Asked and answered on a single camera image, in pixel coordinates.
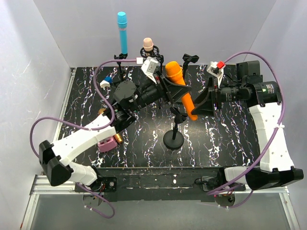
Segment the black marble table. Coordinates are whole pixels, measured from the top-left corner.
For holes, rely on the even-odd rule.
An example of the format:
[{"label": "black marble table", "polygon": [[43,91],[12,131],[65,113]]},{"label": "black marble table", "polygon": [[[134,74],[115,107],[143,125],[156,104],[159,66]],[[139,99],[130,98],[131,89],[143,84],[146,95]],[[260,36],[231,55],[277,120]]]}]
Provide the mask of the black marble table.
[{"label": "black marble table", "polygon": [[[209,74],[205,65],[189,66],[186,82],[192,86],[192,98],[203,90]],[[145,75],[140,67],[126,67],[126,79],[142,85]],[[225,72],[235,77],[236,66]],[[94,120],[105,104],[93,85],[94,68],[77,68],[64,120],[85,126]],[[104,67],[98,82],[106,76],[118,79],[118,68]],[[112,99],[115,87],[102,90]],[[174,116],[167,106],[158,109],[153,103],[136,114],[137,120],[121,132],[124,142],[117,148],[99,153],[93,146],[75,162],[96,167],[212,167],[249,165],[259,156],[259,146],[253,119],[243,104],[225,103],[215,117],[199,116],[180,125],[185,142],[181,149],[171,151],[163,144],[163,135],[172,129]],[[59,138],[76,131],[63,125]]]}]

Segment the gold cylinder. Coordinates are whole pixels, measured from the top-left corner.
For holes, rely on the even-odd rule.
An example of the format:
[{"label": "gold cylinder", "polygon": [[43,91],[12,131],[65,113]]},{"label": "gold cylinder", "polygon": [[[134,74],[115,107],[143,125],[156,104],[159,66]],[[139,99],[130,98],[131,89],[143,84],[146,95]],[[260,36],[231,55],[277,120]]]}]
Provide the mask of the gold cylinder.
[{"label": "gold cylinder", "polygon": [[124,141],[119,133],[115,134],[113,137],[119,144]]},{"label": "gold cylinder", "polygon": [[99,109],[99,111],[98,111],[98,115],[103,114],[105,110],[106,110],[105,108]]}]

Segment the white wall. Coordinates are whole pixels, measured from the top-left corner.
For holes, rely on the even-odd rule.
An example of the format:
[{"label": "white wall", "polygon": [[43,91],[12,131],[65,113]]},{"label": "white wall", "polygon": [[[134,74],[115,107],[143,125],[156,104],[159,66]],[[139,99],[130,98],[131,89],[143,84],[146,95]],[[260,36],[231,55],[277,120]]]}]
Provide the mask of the white wall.
[{"label": "white wall", "polygon": [[[249,50],[276,0],[34,0],[71,67],[98,66],[120,53],[117,12],[128,17],[128,55],[151,37],[165,62],[224,60]],[[238,57],[234,61],[243,61]]]},{"label": "white wall", "polygon": [[[32,0],[0,0],[0,229],[19,229],[41,167],[29,144],[37,117],[59,116],[70,68]],[[56,124],[35,130],[35,146]]]},{"label": "white wall", "polygon": [[[286,141],[295,167],[307,175],[307,4],[306,0],[277,0],[251,51],[263,54],[276,70],[283,88]],[[261,63],[265,80],[272,78]],[[307,179],[289,186],[301,229],[306,229]]]}]

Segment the orange tube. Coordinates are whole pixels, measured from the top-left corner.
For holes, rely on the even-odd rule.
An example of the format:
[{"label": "orange tube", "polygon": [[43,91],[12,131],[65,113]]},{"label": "orange tube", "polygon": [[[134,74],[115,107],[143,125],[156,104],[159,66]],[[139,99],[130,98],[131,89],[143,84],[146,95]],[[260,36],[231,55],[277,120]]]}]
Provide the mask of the orange tube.
[{"label": "orange tube", "polygon": [[[171,62],[167,63],[167,65],[165,66],[165,69],[166,69],[167,77],[173,83],[176,83],[178,85],[186,85],[186,83],[183,80],[182,69],[177,62],[171,61]],[[188,113],[189,118],[191,118],[192,121],[196,121],[197,115],[191,114],[191,112],[195,108],[195,106],[194,106],[193,101],[191,99],[190,93],[187,93],[186,95],[184,95],[181,98],[181,101],[182,101],[183,106],[185,107],[185,109]]]}]

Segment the blue tube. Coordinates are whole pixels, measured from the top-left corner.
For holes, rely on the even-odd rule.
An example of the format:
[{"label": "blue tube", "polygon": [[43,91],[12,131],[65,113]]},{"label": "blue tube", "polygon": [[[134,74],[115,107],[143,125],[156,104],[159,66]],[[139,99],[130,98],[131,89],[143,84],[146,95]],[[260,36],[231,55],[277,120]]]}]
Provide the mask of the blue tube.
[{"label": "blue tube", "polygon": [[120,47],[121,53],[128,53],[128,45],[127,45],[127,16],[125,12],[117,13],[117,24],[119,28],[119,38],[120,38]]}]

